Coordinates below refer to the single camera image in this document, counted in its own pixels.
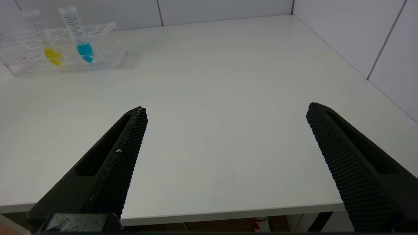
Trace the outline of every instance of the table surface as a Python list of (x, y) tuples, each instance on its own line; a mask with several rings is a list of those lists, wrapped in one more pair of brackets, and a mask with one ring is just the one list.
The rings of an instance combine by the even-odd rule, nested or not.
[(418, 125), (294, 16), (121, 32), (119, 69), (0, 82), (0, 212), (30, 209), (131, 108), (123, 225), (343, 210), (305, 115), (337, 111), (418, 176)]

